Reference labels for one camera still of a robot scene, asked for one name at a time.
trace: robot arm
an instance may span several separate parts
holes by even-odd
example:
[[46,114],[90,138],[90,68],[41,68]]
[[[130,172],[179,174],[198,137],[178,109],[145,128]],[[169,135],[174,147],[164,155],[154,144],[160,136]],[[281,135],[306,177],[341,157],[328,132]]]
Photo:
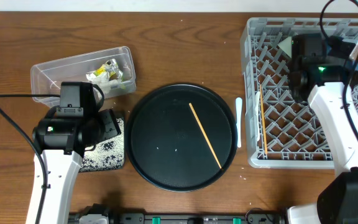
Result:
[[[73,152],[64,155],[63,150],[44,150],[42,159],[48,170],[47,196],[42,209],[40,224],[64,224],[68,220],[71,196],[78,171],[81,167],[82,157]],[[26,224],[34,224],[41,198],[42,171],[39,160],[34,157],[35,174],[29,211]]]
[[[350,172],[352,167],[358,167],[358,142],[343,109],[343,88],[342,82],[325,83],[323,86],[315,85],[308,97],[308,103],[319,119],[333,154],[336,177]],[[347,99],[351,99],[350,89],[347,94]],[[349,111],[358,130],[356,108],[353,102],[349,101],[349,104]],[[318,203],[291,207],[287,211],[287,217],[289,224],[324,223],[320,220]]]
[[[101,92],[96,104],[93,88]],[[39,207],[41,224],[66,224],[70,211],[74,183],[85,148],[94,146],[121,133],[111,110],[99,111],[103,92],[91,83],[63,82],[60,106],[51,108],[33,130],[34,144],[47,171],[47,189],[41,202],[43,173],[37,156],[34,157],[34,186],[26,224],[37,223]]]

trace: food wrapper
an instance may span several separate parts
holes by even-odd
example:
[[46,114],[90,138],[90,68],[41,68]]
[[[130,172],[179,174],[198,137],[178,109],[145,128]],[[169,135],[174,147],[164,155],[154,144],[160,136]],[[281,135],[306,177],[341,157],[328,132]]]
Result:
[[123,75],[124,73],[119,69],[116,59],[111,59],[102,64],[96,71],[87,73],[86,79],[95,84],[107,83],[109,81],[120,83],[122,82]]

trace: green led light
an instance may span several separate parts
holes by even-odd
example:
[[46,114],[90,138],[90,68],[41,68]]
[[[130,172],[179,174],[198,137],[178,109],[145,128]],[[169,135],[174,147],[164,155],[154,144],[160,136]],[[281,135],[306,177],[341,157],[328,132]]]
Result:
[[320,70],[320,72],[323,72],[326,69],[326,67],[318,67],[318,70]]

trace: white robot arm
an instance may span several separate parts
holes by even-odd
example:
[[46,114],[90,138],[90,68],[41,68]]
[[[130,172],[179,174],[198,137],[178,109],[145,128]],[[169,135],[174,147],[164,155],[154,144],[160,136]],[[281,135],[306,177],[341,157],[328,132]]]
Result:
[[[324,86],[314,86],[308,103],[316,113],[323,127],[326,139],[333,154],[335,176],[349,172],[352,167],[358,167],[358,141],[352,132],[342,104],[342,82],[325,83]],[[350,88],[347,99],[352,99]],[[349,111],[358,131],[358,114],[351,100]],[[320,224],[317,213],[317,203],[294,206],[288,209],[289,224]]]
[[[42,159],[48,171],[48,184],[40,224],[65,224],[70,211],[71,196],[78,171],[81,168],[82,157],[73,152],[64,155],[63,150],[44,150]],[[42,171],[39,160],[34,157],[34,186],[32,189],[26,224],[34,224],[42,192]]]

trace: clear plastic container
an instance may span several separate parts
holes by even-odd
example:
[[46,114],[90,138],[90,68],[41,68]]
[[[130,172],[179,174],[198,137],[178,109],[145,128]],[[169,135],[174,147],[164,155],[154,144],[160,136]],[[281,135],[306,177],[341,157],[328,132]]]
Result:
[[[34,65],[31,68],[31,92],[32,94],[60,94],[62,82],[88,82],[85,74],[97,70],[112,58],[117,60],[124,75],[120,84],[110,81],[99,85],[104,97],[132,93],[136,90],[135,68],[128,47],[116,47]],[[59,105],[59,99],[56,97],[33,99],[49,107]]]

